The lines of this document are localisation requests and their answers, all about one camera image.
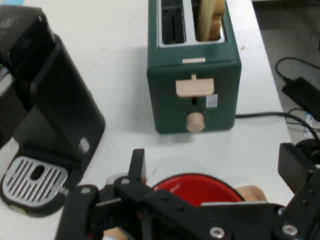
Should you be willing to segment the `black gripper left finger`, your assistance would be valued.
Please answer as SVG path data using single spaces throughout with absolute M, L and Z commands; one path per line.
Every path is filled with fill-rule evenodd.
M 143 239 L 142 199 L 146 185 L 144 149 L 134 149 L 128 173 L 98 189 L 81 185 L 68 195 L 55 234 L 57 240 L 100 240 L 105 230 L 119 227 L 130 239 Z

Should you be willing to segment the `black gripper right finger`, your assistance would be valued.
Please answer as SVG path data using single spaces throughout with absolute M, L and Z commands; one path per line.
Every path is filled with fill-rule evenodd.
M 320 238 L 320 169 L 292 143 L 279 147 L 278 173 L 294 193 L 277 217 L 278 240 Z

